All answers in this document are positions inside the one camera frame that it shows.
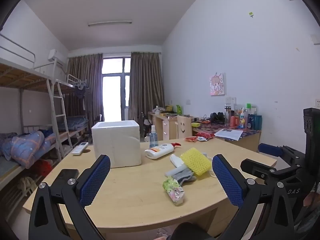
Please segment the person's right hand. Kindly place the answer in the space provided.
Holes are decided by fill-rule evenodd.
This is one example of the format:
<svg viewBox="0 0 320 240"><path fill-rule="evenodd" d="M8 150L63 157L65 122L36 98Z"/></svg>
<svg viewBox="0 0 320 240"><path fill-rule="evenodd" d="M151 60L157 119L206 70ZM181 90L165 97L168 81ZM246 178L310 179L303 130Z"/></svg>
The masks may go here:
<svg viewBox="0 0 320 240"><path fill-rule="evenodd" d="M316 192L310 192L303 201L304 206L312 206L317 202L318 194Z"/></svg>

